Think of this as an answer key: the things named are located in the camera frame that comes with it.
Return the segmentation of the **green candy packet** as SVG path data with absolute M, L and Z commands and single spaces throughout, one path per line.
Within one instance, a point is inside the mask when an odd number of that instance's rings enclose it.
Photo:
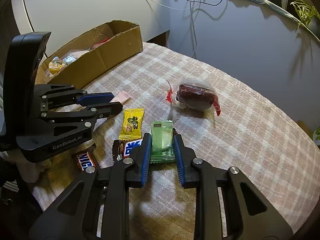
M 173 122 L 171 120 L 156 121 L 151 124 L 151 155 L 150 163 L 173 163 Z

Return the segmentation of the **red-wrapped date snack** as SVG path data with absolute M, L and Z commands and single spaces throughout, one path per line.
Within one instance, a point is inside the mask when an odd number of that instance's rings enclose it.
M 104 40 L 102 40 L 102 41 L 100 41 L 100 42 L 98 42 L 98 43 L 94 44 L 94 45 L 92 46 L 92 49 L 95 49 L 95 48 L 97 48 L 97 47 L 99 47 L 99 46 L 101 46 L 101 45 L 105 44 L 109 39 L 110 39 L 110 38 L 108 37 L 108 38 L 106 38 L 106 39 L 104 39 Z
M 205 112 L 215 110 L 217 116 L 221 114 L 219 97 L 213 86 L 204 80 L 183 78 L 172 86 L 168 81 L 169 91 L 166 100 L 180 109 L 193 109 Z

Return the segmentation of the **Snickers bar single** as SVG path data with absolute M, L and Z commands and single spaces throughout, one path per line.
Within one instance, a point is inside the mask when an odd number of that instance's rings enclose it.
M 74 161 L 77 168 L 81 172 L 90 166 L 93 166 L 95 168 L 100 168 L 100 165 L 94 155 L 95 149 L 96 149 L 96 144 L 93 144 L 90 147 L 72 155 L 72 160 Z

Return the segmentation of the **teal candy packet in box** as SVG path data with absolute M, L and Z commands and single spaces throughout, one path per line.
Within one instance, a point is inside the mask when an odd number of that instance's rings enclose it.
M 69 54 L 65 58 L 63 58 L 62 60 L 65 64 L 70 64 L 70 63 L 73 63 L 74 61 L 76 61 L 77 57 L 75 57 L 73 54 Z

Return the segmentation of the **pink packet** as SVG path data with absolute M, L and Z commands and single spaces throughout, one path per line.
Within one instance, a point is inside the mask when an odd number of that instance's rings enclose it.
M 119 102 L 122 105 L 124 105 L 130 99 L 131 99 L 131 96 L 129 93 L 125 91 L 121 91 L 110 102 Z

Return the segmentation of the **pink snack bag in box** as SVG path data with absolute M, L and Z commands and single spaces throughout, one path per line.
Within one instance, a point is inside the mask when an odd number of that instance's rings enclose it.
M 89 50 L 87 50 L 87 49 L 86 50 L 70 50 L 66 55 L 64 55 L 62 57 L 62 59 L 65 58 L 69 54 L 73 54 L 78 59 L 79 57 L 86 54 L 87 52 L 89 52 Z

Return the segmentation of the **yellow candy packet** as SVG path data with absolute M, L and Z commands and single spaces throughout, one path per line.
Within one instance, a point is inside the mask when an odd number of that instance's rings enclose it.
M 119 140 L 136 140 L 142 137 L 143 108 L 131 108 L 124 110 L 123 123 Z

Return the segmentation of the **Snickers bar in pile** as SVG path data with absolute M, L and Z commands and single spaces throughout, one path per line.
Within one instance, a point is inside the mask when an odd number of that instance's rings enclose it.
M 143 139 L 137 140 L 114 140 L 112 145 L 112 157 L 114 163 L 130 156 L 135 147 L 139 147 Z

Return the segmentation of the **brown cardboard box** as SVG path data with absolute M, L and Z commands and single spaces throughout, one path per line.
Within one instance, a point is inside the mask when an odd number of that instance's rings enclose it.
M 105 44 L 92 49 L 92 46 L 106 38 Z M 50 61 L 54 57 L 60 59 L 70 50 L 89 50 L 73 63 L 63 67 L 52 77 L 46 75 Z M 52 53 L 39 67 L 35 83 L 74 85 L 80 89 L 95 78 L 143 51 L 140 26 L 121 20 L 101 24 L 74 38 L 63 47 Z

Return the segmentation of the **plaid tablecloth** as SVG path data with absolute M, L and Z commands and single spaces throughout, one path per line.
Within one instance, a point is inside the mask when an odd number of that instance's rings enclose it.
M 125 91 L 126 108 L 144 109 L 142 131 L 171 119 L 185 146 L 215 167 L 238 167 L 298 230 L 319 201 L 319 149 L 282 110 L 225 72 L 170 49 L 144 50 L 86 86 L 89 93 Z M 200 78 L 218 94 L 221 114 L 202 115 L 167 102 L 177 80 Z M 181 187 L 175 164 L 152 165 L 146 186 L 130 191 L 132 239 L 192 239 L 193 189 Z

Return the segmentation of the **green printed box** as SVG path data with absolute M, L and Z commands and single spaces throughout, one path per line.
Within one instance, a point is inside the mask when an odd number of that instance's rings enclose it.
M 317 127 L 317 129 L 314 130 L 312 134 L 312 139 L 317 146 L 320 146 L 320 127 Z

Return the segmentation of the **potted spider plant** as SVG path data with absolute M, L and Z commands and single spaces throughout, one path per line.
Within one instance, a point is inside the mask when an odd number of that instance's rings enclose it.
M 319 12 L 314 6 L 308 5 L 308 3 L 304 2 L 303 0 L 296 0 L 290 4 L 294 7 L 299 18 L 296 30 L 302 26 L 308 27 L 313 17 L 319 20 Z

